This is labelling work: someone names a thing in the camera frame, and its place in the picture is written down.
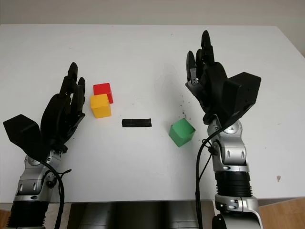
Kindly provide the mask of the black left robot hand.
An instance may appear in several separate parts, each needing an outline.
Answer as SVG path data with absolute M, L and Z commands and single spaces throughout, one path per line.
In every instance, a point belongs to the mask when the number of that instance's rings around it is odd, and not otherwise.
M 63 78 L 60 92 L 49 101 L 41 119 L 44 144 L 57 153 L 66 153 L 65 143 L 72 137 L 85 117 L 85 79 L 78 78 L 78 66 L 72 62 Z

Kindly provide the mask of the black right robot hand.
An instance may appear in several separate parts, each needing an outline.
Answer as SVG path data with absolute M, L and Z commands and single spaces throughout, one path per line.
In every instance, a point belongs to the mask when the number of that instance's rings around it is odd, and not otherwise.
M 223 85 L 228 79 L 224 67 L 214 60 L 214 50 L 209 32 L 205 30 L 201 38 L 201 48 L 186 57 L 187 82 L 185 86 L 198 100 L 204 111 L 203 122 L 208 125 L 218 119 L 221 126 L 230 122 L 222 105 Z

